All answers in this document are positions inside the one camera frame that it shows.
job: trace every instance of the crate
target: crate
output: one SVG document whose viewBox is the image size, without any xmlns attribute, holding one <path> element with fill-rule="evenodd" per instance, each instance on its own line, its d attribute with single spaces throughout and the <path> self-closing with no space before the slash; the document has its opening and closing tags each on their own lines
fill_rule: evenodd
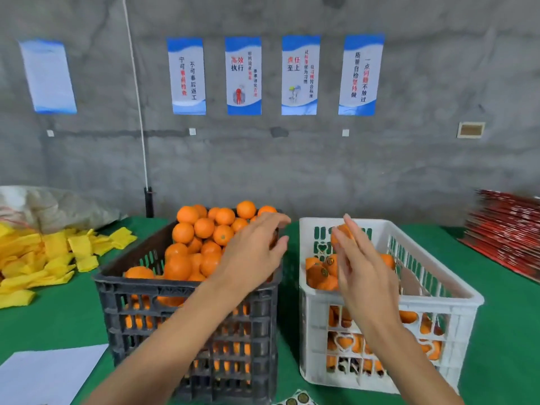
<svg viewBox="0 0 540 405">
<path fill-rule="evenodd" d="M 377 251 L 395 258 L 400 284 L 408 284 L 405 294 L 412 294 L 404 295 L 401 287 L 400 310 L 416 313 L 402 318 L 409 322 L 404 326 L 422 340 L 426 355 L 457 391 L 482 295 L 392 222 L 355 222 Z M 331 254 L 332 227 L 342 223 L 342 219 L 300 219 L 300 373 L 314 384 L 397 394 L 388 373 L 366 347 L 361 330 L 344 311 L 340 293 L 316 290 L 306 283 L 306 258 L 324 260 Z"/>
<path fill-rule="evenodd" d="M 147 266 L 163 274 L 165 250 L 172 244 L 175 225 L 172 222 L 141 244 L 126 249 L 93 276 L 115 367 L 176 310 L 162 305 L 158 297 L 187 298 L 199 285 L 122 277 L 133 266 Z M 174 401 L 271 403 L 278 374 L 276 318 L 281 276 L 280 267 L 271 282 L 251 292 L 218 327 L 174 391 Z M 141 307 L 137 301 L 143 301 L 143 296 L 149 303 Z"/>
</svg>

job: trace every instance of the white plastic crate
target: white plastic crate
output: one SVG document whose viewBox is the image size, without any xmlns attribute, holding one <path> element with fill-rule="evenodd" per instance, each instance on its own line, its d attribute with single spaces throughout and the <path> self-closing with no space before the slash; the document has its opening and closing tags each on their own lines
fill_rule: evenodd
<svg viewBox="0 0 540 405">
<path fill-rule="evenodd" d="M 395 258 L 400 279 L 418 279 L 414 288 L 417 295 L 400 296 L 400 310 L 417 313 L 413 323 L 404 325 L 423 341 L 426 355 L 457 391 L 476 311 L 484 298 L 392 222 L 354 221 L 377 251 Z M 361 330 L 354 321 L 347 321 L 347 315 L 343 318 L 341 294 L 313 289 L 306 283 L 306 258 L 317 256 L 323 260 L 331 254 L 331 229 L 340 224 L 342 219 L 300 219 L 300 373 L 314 384 L 397 394 L 386 370 L 359 338 Z"/>
</svg>

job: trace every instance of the stack of red cardboard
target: stack of red cardboard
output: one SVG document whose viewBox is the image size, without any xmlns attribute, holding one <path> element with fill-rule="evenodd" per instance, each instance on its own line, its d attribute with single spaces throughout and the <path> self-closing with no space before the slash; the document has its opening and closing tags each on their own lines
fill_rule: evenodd
<svg viewBox="0 0 540 405">
<path fill-rule="evenodd" d="M 480 208 L 465 223 L 463 244 L 540 283 L 540 199 L 478 190 Z"/>
</svg>

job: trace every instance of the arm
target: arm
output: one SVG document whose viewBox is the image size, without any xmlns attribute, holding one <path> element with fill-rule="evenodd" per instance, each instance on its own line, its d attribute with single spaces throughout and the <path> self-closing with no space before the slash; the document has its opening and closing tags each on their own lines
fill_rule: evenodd
<svg viewBox="0 0 540 405">
<path fill-rule="evenodd" d="M 274 230 L 290 221 L 265 213 L 237 233 L 214 274 L 84 404 L 165 404 L 221 321 L 278 267 L 288 238 L 280 238 L 272 250 L 268 245 Z"/>
<path fill-rule="evenodd" d="M 399 281 L 388 270 L 366 233 L 345 215 L 353 239 L 334 228 L 339 286 L 345 305 L 369 347 L 410 405 L 463 405 L 422 352 L 399 316 Z"/>
</svg>

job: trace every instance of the gray wall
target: gray wall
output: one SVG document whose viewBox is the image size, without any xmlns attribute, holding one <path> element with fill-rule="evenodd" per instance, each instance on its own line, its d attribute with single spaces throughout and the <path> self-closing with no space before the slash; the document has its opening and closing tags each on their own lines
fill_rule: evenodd
<svg viewBox="0 0 540 405">
<path fill-rule="evenodd" d="M 477 187 L 540 192 L 540 0 L 128 0 L 128 8 L 158 215 L 250 198 L 294 217 L 347 211 L 459 224 Z M 378 32 L 387 41 L 376 115 L 338 116 L 345 35 Z M 280 115 L 284 34 L 322 35 L 317 116 Z M 226 35 L 262 36 L 262 116 L 226 115 Z M 204 38 L 206 116 L 172 113 L 170 36 Z M 34 114 L 17 44 L 34 37 L 65 43 L 77 115 Z M 456 139 L 460 121 L 487 122 L 483 139 Z M 0 160 L 0 184 L 70 188 L 143 213 L 122 0 L 3 0 Z"/>
</svg>

